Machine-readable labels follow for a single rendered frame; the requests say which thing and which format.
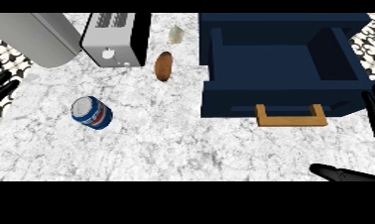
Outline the grey rounded appliance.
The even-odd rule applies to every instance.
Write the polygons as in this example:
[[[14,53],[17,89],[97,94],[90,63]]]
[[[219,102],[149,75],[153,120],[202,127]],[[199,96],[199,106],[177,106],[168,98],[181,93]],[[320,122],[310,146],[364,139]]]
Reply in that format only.
[[[81,51],[81,34],[62,13],[0,13],[0,39],[45,68]]]

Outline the navy blue open drawer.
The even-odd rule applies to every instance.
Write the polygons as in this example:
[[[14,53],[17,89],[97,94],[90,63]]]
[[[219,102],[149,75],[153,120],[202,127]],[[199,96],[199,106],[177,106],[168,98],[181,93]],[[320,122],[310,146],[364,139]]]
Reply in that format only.
[[[364,108],[361,93],[373,82],[341,29],[320,29],[296,46],[228,46],[215,29],[209,52],[203,117],[252,117],[258,104],[271,116],[307,116],[312,104],[327,117]]]

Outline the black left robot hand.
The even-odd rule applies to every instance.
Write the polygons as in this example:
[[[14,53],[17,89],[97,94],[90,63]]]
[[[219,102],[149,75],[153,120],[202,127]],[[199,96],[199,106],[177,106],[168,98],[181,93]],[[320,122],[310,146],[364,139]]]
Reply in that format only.
[[[0,101],[8,95],[8,93],[17,88],[20,81],[11,80],[11,72],[4,70],[0,72]]]

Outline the navy blue cabinet body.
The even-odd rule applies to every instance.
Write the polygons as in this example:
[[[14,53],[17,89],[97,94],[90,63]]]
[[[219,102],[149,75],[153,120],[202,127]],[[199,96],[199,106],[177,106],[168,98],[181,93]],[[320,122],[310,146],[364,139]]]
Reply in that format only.
[[[200,13],[197,19],[202,65],[214,29],[228,46],[305,45],[321,29],[341,29],[349,39],[370,22],[366,13]]]

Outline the blue soda can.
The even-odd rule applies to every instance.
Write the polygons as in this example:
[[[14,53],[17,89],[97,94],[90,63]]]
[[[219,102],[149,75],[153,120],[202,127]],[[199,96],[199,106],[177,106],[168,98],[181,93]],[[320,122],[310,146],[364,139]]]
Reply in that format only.
[[[72,104],[72,118],[87,127],[101,130],[112,120],[112,111],[93,97],[81,97]]]

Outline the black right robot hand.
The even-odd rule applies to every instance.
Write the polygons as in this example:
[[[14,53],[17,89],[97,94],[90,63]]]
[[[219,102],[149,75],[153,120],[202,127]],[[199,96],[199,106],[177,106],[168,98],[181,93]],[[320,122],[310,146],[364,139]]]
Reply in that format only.
[[[361,92],[361,99],[366,105],[369,124],[375,136],[375,98],[367,91]],[[336,168],[323,164],[311,164],[308,170],[312,174],[324,178],[327,181],[373,181],[375,174],[369,174],[351,169]]]

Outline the silver toaster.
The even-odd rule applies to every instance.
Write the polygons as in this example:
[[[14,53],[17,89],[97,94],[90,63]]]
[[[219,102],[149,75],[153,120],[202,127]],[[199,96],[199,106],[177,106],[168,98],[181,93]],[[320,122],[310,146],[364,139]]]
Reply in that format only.
[[[98,67],[144,66],[150,13],[91,13],[81,48]]]

